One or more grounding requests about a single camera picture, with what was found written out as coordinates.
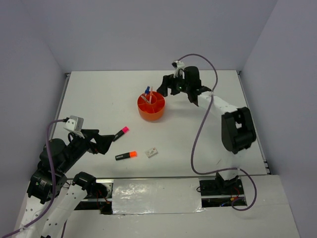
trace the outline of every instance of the white tabletop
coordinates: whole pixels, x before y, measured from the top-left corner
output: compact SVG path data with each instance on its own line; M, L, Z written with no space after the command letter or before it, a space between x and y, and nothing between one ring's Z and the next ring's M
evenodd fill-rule
M67 220L64 238L299 238L279 177L266 175L254 176L253 179L258 187L258 199L248 211L235 211L231 207L150 215L100 215L97 210L73 211ZM253 186L247 177L242 178L242 183L250 204Z
M83 129L99 129L100 134L116 134L127 126L130 131L112 143L105 155L86 153L68 172L73 178L85 171L97 178L189 177L193 142L205 110L189 103L186 94L168 96L163 117L144 121L137 109L137 98L146 86L157 89L162 77L173 71L84 71L72 72L59 118L70 115L84 118ZM214 72L200 71L203 85L212 87ZM227 102L246 106L236 71L218 72L215 93ZM221 142L220 120L212 114L206 120L195 153L195 167L207 172L227 166L220 163L229 153ZM58 123L54 138L67 142L68 132ZM148 158L145 151L156 147L158 154ZM115 155L137 151L138 157L121 161ZM241 168L252 175L266 170L256 141L247 150Z

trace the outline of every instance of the orange bowl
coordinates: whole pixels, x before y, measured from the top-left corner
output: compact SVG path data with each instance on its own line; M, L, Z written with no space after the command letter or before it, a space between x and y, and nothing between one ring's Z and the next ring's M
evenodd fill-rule
M154 121L160 119L164 114L165 108L165 99L158 93L153 92L152 103L147 103L141 96L145 97L145 94L142 94L138 98L138 109L140 116L144 120ZM145 97L147 100L150 100L150 95Z

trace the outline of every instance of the white wall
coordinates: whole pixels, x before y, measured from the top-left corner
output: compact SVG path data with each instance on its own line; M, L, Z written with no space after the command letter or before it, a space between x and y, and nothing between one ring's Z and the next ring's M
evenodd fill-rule
M14 228L64 75L19 0L0 1L0 235Z
M242 70L266 157L302 238L316 237L317 1L279 0Z
M242 69L277 0L23 0L64 71ZM187 63L208 68L201 59Z

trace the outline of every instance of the purple cable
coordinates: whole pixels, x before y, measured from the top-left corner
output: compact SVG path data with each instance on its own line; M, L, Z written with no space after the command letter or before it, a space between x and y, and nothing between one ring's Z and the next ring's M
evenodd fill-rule
M235 209L235 210L237 210L237 211L246 211L246 210L249 210L249 209L255 204L255 202L256 202L256 199L257 199L257 196L258 196L258 190L257 190L256 184L254 183L253 179L251 178L251 176L250 176L246 171L244 171L243 169L239 169L239 168L226 168L226 169L221 169L221 170L215 170L215 171L211 171L211 172L201 173L201 172L198 172L198 171L195 169L195 167L194 167L194 154L195 154L195 149L196 149L197 141L198 141L198 138L199 138L199 136L200 136L200 133L202 132L203 126L204 126L204 124L205 124L205 121L206 121L206 119L207 119L207 116L208 116L208 114L209 114L209 111L210 111L211 106L212 106L212 103L213 103L213 92L214 92L214 90L215 90L215 88L216 88L216 86L217 86L217 84L218 84L218 74L217 74L217 71L216 71L214 65L213 65L206 57L204 57L204 56L202 56L202 55L199 55L199 54L188 54L188 55L185 55L185 56L179 58L178 60L180 61L180 60L182 60L183 58L185 58L185 57L187 57L187 56L198 56L198 57L200 57L200 58L203 58L204 60L206 60L206 61L211 65L211 67L213 68L214 73L215 73L215 75L216 75L216 82L215 82L215 84L214 84L214 86L213 86L213 88L212 88L212 90L211 90L211 91L212 91L211 101L210 101L209 106L208 106L208 108L207 108L206 114L205 114L205 116L204 116L204 118L203 118L203 121L202 121L202 123L200 124L200 127L199 127L199 129L198 129L198 132L197 132L197 135L196 135L194 144L193 144L193 148L192 148L192 154L191 154L191 157L190 157L190 165L191 165L191 167L192 167L192 171L193 171L194 173L198 174L198 175L211 175L211 174L215 174L215 173L219 173L219 172L223 172L223 171L228 171L228 170L240 170L240 171L242 171L242 172L250 179L250 181L251 181L251 183L252 183L252 185L253 185L253 187L254 187L254 198L253 198L253 201L252 201L252 203L250 204L250 206L248 206L248 207L246 207L246 208L238 209L238 208L236 208L236 207L233 206L236 201L242 200L242 199L243 199L242 197L241 197L241 198L237 198L236 200L234 200L234 201L231 203L231 206L232 206L233 209Z
M52 190L52 199L50 200L50 203L48 204L48 206L46 207L46 209L37 217L35 218L33 221L29 222L28 224L26 224L24 227L29 227L30 225L36 223L39 219L41 219L50 209L50 207L52 206L54 199L55 199L55 192L56 192L56 179L55 179L55 170L54 170L54 163L53 163L53 159L52 159L52 153L51 153L51 148L50 148L50 127L52 124L56 123L56 122L63 122L63 119L60 120L53 120L50 122L50 124L47 126L46 128L46 150L48 152L48 157L49 157L49 162L50 162L50 169L51 169L51 174L52 174L52 185L53 185L53 190ZM6 237L10 237L12 235L15 235L17 233L20 232L21 229L15 230L9 234L6 234L4 236L2 236L2 238L6 238Z
M63 238L63 237L64 237L64 233L65 233L65 229L66 229L66 223L67 223L67 220L66 220L66 222L64 223L63 231L61 232L60 238Z

